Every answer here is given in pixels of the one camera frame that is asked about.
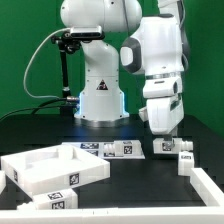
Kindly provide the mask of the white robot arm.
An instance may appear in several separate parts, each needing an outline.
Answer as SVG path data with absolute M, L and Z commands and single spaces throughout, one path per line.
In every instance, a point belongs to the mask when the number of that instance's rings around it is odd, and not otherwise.
M 138 0 L 63 0 L 60 16 L 84 51 L 85 87 L 76 117 L 93 124 L 125 118 L 119 69 L 143 74 L 146 106 L 139 115 L 168 151 L 184 117 L 185 9 L 183 0 L 157 1 L 159 14 L 144 17 Z

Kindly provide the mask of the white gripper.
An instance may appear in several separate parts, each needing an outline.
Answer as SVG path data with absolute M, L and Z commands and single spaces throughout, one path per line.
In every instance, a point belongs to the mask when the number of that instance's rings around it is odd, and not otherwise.
M 164 137 L 167 148 L 175 146 L 173 136 L 170 134 L 184 117 L 182 95 L 153 98 L 146 101 L 146 106 L 139 110 L 143 122 L 148 121 L 154 135 Z

